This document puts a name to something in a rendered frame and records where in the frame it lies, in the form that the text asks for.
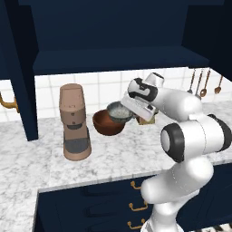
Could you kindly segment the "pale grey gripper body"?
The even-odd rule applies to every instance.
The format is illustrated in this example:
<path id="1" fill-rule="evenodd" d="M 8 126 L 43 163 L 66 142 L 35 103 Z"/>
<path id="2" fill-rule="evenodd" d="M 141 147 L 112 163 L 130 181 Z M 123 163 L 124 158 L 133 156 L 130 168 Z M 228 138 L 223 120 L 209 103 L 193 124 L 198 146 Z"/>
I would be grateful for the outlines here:
<path id="1" fill-rule="evenodd" d="M 144 101 L 133 99 L 128 94 L 123 96 L 121 104 L 145 121 L 150 121 L 156 110 L 154 106 Z"/>

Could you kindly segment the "hanging dark metal utensil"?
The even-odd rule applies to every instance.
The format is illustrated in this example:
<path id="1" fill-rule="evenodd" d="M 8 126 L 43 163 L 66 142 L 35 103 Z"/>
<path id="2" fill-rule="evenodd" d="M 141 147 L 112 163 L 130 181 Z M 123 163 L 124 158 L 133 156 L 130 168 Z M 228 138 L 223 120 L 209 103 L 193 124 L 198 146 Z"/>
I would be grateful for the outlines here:
<path id="1" fill-rule="evenodd" d="M 190 93 L 190 94 L 193 93 L 193 91 L 192 91 L 192 85 L 193 85 L 193 82 L 194 82 L 194 79 L 195 79 L 195 73 L 196 73 L 196 69 L 193 70 L 191 81 L 190 81 L 190 86 L 189 86 L 189 88 L 187 90 L 187 92 Z"/>
<path id="2" fill-rule="evenodd" d="M 198 94 L 198 90 L 199 90 L 199 86 L 200 86 L 200 84 L 201 84 L 203 72 L 204 72 L 204 68 L 202 68 L 201 71 L 200 71 L 200 74 L 199 74 L 199 77 L 198 77 L 198 85 L 197 85 L 197 89 L 196 89 L 196 92 L 195 92 L 195 96 L 196 96 L 197 98 L 199 98 L 200 100 L 201 100 L 201 97 L 200 97 L 200 95 Z"/>

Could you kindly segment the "navy open wall cabinet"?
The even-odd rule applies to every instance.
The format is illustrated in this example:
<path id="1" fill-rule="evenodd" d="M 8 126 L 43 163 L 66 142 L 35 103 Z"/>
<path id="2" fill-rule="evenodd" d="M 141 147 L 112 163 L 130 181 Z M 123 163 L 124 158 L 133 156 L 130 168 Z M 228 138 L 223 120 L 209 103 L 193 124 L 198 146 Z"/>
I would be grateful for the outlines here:
<path id="1" fill-rule="evenodd" d="M 34 23 L 37 75 L 204 67 L 182 45 L 187 0 L 18 0 Z"/>

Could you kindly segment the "brown bowl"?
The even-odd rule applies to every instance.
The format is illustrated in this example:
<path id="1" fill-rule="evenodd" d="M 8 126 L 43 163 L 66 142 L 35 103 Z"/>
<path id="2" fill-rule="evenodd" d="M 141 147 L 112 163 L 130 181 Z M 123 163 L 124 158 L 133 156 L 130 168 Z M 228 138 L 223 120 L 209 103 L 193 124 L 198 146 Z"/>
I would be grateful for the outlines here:
<path id="1" fill-rule="evenodd" d="M 122 132 L 124 123 L 118 123 L 111 120 L 106 110 L 100 110 L 92 116 L 92 122 L 95 130 L 105 136 L 113 136 Z"/>

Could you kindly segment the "navy base cabinet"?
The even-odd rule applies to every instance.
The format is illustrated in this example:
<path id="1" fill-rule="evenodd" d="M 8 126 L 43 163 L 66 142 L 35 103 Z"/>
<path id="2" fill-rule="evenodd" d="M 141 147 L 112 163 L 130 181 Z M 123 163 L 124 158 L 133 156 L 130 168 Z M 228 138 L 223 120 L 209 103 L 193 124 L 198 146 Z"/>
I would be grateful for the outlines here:
<path id="1" fill-rule="evenodd" d="M 140 232 L 131 230 L 150 217 L 152 206 L 134 212 L 129 208 L 143 207 L 140 187 L 145 178 L 44 192 L 38 195 L 33 232 Z M 232 223 L 232 163 L 214 167 L 211 181 L 199 194 L 184 205 L 177 222 L 184 232 L 199 232 L 204 227 Z"/>

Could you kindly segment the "navy cabinet door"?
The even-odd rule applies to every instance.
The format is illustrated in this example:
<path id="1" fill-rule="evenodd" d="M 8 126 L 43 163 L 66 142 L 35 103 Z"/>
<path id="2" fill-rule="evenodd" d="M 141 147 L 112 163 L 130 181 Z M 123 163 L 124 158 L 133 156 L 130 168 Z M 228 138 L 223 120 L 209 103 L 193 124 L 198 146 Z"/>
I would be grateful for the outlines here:
<path id="1" fill-rule="evenodd" d="M 188 0 L 182 45 L 232 82 L 232 0 Z"/>
<path id="2" fill-rule="evenodd" d="M 0 48 L 28 141 L 38 139 L 34 72 L 25 68 L 17 51 L 6 1 L 0 0 Z"/>

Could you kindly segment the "tan coffee machine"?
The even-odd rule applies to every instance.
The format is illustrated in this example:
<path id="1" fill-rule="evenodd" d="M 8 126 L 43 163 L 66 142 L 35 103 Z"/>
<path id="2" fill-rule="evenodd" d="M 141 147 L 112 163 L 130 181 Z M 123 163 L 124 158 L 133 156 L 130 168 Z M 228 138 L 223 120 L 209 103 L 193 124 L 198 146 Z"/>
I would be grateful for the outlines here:
<path id="1" fill-rule="evenodd" d="M 63 155 L 68 160 L 84 160 L 92 153 L 83 89 L 68 83 L 60 88 L 59 109 L 63 123 Z"/>

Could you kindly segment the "tan wooden block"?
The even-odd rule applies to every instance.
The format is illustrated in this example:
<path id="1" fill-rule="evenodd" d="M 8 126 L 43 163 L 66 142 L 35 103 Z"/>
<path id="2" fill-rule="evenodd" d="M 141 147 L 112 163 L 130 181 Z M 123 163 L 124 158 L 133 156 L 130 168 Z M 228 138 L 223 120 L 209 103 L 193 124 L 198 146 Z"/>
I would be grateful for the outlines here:
<path id="1" fill-rule="evenodd" d="M 139 125 L 146 125 L 146 124 L 154 124 L 155 123 L 155 116 L 159 113 L 159 111 L 155 111 L 152 118 L 149 121 L 145 121 L 141 117 L 137 116 L 136 120 Z"/>

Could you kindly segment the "hanging small copper spoon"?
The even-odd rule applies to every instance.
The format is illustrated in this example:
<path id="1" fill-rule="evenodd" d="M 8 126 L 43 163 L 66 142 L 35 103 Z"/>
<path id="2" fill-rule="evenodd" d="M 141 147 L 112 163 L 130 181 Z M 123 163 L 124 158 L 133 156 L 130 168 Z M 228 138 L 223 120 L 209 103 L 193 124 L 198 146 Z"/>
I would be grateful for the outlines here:
<path id="1" fill-rule="evenodd" d="M 222 83 L 222 80 L 223 80 L 223 75 L 221 75 L 221 77 L 220 77 L 218 87 L 216 87 L 215 90 L 214 90 L 215 94 L 219 94 L 220 93 L 220 91 L 221 91 L 221 86 L 220 85 Z"/>

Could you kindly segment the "grey speckled bowl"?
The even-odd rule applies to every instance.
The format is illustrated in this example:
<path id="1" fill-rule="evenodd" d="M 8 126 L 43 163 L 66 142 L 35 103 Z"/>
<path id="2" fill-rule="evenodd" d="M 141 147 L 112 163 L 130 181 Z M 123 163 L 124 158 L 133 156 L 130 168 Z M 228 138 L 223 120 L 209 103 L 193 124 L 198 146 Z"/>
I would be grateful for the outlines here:
<path id="1" fill-rule="evenodd" d="M 124 107 L 120 101 L 114 101 L 107 106 L 110 119 L 114 122 L 125 123 L 131 120 L 133 112 Z"/>

